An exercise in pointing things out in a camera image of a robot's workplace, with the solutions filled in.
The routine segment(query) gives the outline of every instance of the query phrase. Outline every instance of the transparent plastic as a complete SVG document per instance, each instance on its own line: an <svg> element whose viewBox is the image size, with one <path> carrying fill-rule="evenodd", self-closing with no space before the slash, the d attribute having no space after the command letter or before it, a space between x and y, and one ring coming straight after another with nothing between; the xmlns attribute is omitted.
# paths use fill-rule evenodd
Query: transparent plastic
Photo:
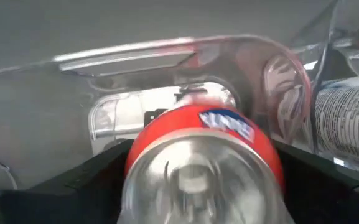
<svg viewBox="0 0 359 224"><path fill-rule="evenodd" d="M293 223L258 154L229 134L175 132L129 171L119 224Z"/></svg>
<svg viewBox="0 0 359 224"><path fill-rule="evenodd" d="M0 172L0 189L32 187L135 138L145 112L169 109L195 91L220 96L288 143L309 114L303 64L263 37L178 38L60 55L0 70L0 164L8 170ZM285 98L297 102L291 110Z"/></svg>
<svg viewBox="0 0 359 224"><path fill-rule="evenodd" d="M313 87L292 145L359 171L359 1L334 1L292 45Z"/></svg>

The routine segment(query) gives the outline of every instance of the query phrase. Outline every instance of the red bottle label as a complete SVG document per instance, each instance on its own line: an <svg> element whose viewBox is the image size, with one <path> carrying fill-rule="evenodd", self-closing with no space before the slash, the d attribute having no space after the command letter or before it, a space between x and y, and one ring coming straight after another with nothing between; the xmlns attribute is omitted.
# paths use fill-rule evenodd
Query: red bottle label
<svg viewBox="0 0 359 224"><path fill-rule="evenodd" d="M134 141L126 161L126 173L152 142L173 131L208 128L228 133L254 149L283 186L282 167L276 150L258 127L235 110L222 105L194 103L168 111L147 125Z"/></svg>

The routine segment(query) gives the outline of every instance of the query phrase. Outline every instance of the gray surface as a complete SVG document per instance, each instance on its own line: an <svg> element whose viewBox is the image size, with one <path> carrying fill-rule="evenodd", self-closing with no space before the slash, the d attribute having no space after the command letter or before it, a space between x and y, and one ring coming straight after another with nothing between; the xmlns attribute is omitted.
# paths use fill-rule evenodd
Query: gray surface
<svg viewBox="0 0 359 224"><path fill-rule="evenodd" d="M180 36L254 33L282 41L328 0L0 0L0 68L78 50Z"/></svg>
<svg viewBox="0 0 359 224"><path fill-rule="evenodd" d="M254 33L284 41L291 38L327 4L327 0L125 3L110 0L0 1L0 68L95 47L181 36ZM46 134L53 138L57 132L51 133L50 130L65 130L83 121L83 118L63 119L60 113L49 113L49 117L43 119L28 117L26 113L30 114L31 111L26 111L26 106L43 109L45 114L57 106L53 100L38 105L40 101L34 93L44 93L47 96L52 90L56 92L56 89L62 89L63 95L55 93L49 97L68 102L60 107L68 110L84 110L77 108L78 105L84 105L84 102L80 101L84 99L80 98L80 86L76 88L72 85L70 89L64 85L64 81L69 82L73 77L59 74L56 77L56 80L62 80L59 83L49 81L48 78L53 78L51 74L45 76L42 73L29 72L24 77L28 81L23 82L25 85L12 77L0 79L1 106L5 106L3 103L9 106L11 100L6 99L16 95L26 99L20 101L25 104L15 107L20 119L1 120L7 125L3 126L5 129L0 129L0 134L2 132L10 136L16 145L6 145L9 141L0 139L0 161L7 166L11 166L9 163L19 164L19 167L14 167L12 171L26 178L21 184L28 187L42 177L57 175L62 172L62 167L66 169L78 165L88 159L92 151L87 130L67 130L70 137L48 145L49 151L36 147L47 139L39 136ZM79 97L77 101L80 103L71 99L74 96ZM63 125L62 120L73 125ZM9 125L20 122L27 122L25 125L30 130L28 136L19 136L19 131L13 128L20 125ZM84 141L72 141L78 137ZM31 138L34 147L28 147L31 144L27 141L18 140L25 138ZM9 149L10 153L5 153L2 149Z"/></svg>

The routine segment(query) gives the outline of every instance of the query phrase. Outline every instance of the blurry logo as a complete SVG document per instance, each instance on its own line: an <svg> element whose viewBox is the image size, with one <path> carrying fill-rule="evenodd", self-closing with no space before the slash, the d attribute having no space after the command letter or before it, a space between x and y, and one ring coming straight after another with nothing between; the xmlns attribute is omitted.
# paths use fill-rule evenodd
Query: blurry logo
<svg viewBox="0 0 359 224"><path fill-rule="evenodd" d="M199 114L201 121L209 128L223 131L227 129L238 133L241 137L253 142L254 130L244 118L228 109L212 109Z"/></svg>

